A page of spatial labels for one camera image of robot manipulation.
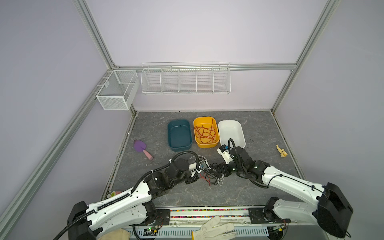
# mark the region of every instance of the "yellow bin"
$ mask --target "yellow bin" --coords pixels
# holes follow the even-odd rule
[[[195,118],[193,126],[195,141],[200,148],[215,147],[220,141],[217,123],[213,117]]]

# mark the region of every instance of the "gray marble tabletop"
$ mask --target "gray marble tabletop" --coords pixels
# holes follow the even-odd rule
[[[217,123],[221,120],[236,120],[241,123],[246,141],[245,150],[253,160],[263,160],[276,168],[298,176],[291,156],[282,158],[276,144],[286,148],[280,132],[270,112],[140,112],[129,137],[127,148],[115,176],[112,190],[124,191],[131,188],[145,172],[163,166],[176,154],[168,146],[167,125],[176,119],[187,119],[193,131],[193,120],[211,116]],[[190,150],[207,158],[210,164],[221,163],[223,158],[214,148],[199,148],[192,135]],[[146,150],[154,159],[150,161],[144,153],[136,152],[133,141],[139,139],[147,144]],[[204,179],[186,185],[176,185],[164,196],[154,199],[157,207],[171,206],[215,206],[215,205],[264,205],[271,197],[298,201],[297,198],[274,187],[262,189],[247,179],[231,175],[223,180],[223,185],[211,185]]]

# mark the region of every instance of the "yellow plastic figure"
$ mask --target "yellow plastic figure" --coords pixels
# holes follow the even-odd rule
[[[279,148],[279,145],[276,145],[276,148],[279,151],[280,156],[286,157],[288,155],[288,153],[286,151],[284,151],[284,149]]]

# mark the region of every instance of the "purple trowel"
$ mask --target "purple trowel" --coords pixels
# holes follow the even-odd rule
[[[135,148],[136,152],[144,152],[145,156],[147,156],[147,158],[149,160],[152,160],[153,157],[151,154],[149,154],[149,152],[147,152],[145,150],[145,148],[147,147],[147,145],[145,145],[145,143],[143,141],[140,141],[140,140],[135,140],[133,141],[133,147]]]

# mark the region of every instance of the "white wire basket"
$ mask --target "white wire basket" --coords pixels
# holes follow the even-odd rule
[[[229,64],[143,67],[141,88],[144,94],[228,94]]]
[[[136,71],[113,70],[96,97],[105,110],[129,110],[139,85]]]

